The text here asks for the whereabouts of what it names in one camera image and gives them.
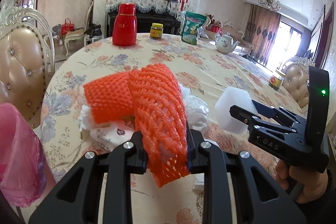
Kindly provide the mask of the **person's right hand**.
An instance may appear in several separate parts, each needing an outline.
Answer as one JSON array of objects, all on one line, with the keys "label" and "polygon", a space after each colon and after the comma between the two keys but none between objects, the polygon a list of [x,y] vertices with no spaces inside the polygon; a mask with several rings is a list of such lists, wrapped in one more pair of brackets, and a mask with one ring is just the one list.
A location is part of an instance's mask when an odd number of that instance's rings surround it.
[{"label": "person's right hand", "polygon": [[284,161],[279,160],[276,166],[276,181],[287,190],[289,188],[289,178],[303,184],[303,190],[296,199],[297,203],[308,203],[322,197],[327,190],[328,175],[327,170],[319,173],[301,167],[287,167]]}]

